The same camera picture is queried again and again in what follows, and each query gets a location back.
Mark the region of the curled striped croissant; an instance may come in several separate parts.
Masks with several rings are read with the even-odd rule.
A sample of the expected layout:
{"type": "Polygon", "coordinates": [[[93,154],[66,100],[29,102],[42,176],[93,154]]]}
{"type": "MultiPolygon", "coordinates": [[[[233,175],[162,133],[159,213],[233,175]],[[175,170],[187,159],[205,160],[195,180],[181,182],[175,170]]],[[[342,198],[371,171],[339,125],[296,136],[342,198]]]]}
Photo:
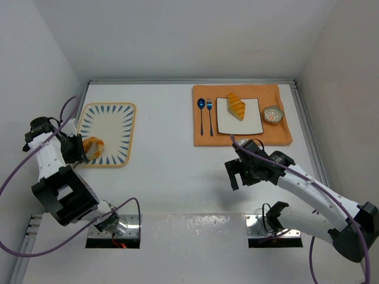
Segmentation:
{"type": "Polygon", "coordinates": [[[89,137],[83,140],[83,149],[88,160],[95,160],[104,152],[104,142],[97,137],[89,137]]]}

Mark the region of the long striped croissant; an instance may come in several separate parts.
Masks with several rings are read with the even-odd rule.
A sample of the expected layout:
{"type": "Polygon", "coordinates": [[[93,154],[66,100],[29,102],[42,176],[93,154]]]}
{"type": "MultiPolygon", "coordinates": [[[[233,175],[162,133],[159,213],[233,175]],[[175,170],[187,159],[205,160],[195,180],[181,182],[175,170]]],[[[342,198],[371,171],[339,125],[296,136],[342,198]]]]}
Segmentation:
{"type": "Polygon", "coordinates": [[[227,107],[229,112],[239,121],[243,121],[245,117],[246,104],[235,94],[230,93],[227,96],[227,107]]]}

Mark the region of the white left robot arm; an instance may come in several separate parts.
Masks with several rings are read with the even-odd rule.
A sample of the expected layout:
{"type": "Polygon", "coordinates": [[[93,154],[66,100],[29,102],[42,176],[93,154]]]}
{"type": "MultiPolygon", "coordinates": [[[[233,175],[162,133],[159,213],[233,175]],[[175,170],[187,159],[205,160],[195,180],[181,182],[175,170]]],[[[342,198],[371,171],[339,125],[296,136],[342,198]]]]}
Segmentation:
{"type": "Polygon", "coordinates": [[[23,150],[35,151],[39,170],[32,192],[60,225],[91,221],[100,232],[118,234],[119,214],[73,168],[88,161],[73,120],[68,130],[58,131],[50,118],[38,117],[30,123],[25,142],[23,150]]]}

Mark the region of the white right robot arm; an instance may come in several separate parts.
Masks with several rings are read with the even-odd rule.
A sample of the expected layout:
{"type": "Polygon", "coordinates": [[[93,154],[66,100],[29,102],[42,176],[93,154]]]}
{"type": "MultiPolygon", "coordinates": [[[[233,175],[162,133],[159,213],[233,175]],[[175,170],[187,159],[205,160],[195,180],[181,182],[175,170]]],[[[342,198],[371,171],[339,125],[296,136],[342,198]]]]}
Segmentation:
{"type": "Polygon", "coordinates": [[[295,209],[286,202],[277,202],[266,213],[268,226],[279,232],[286,228],[302,231],[329,244],[344,258],[359,263],[378,238],[378,208],[370,202],[361,205],[349,200],[307,174],[295,161],[281,151],[267,154],[253,140],[233,141],[238,157],[225,162],[230,184],[243,185],[271,182],[294,194],[319,215],[295,209]]]}

